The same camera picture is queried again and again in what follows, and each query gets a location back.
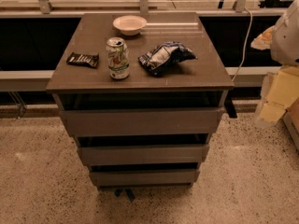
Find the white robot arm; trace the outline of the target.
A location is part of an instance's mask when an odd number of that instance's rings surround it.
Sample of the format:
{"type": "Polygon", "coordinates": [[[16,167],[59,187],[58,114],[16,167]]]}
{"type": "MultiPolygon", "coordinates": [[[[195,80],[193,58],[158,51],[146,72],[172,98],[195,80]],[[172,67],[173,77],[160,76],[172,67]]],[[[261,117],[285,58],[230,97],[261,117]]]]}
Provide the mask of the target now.
{"type": "Polygon", "coordinates": [[[281,68],[273,75],[259,117],[276,123],[299,98],[299,0],[294,0],[275,24],[270,52],[281,68]]]}

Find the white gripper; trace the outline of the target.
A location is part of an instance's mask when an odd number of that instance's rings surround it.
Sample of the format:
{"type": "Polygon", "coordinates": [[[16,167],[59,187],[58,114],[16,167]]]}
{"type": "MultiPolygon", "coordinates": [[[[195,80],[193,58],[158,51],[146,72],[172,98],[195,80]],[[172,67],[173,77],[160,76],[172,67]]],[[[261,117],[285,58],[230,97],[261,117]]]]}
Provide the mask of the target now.
{"type": "Polygon", "coordinates": [[[289,66],[274,75],[267,101],[264,103],[260,118],[267,122],[277,122],[299,97],[299,68],[289,66]]]}

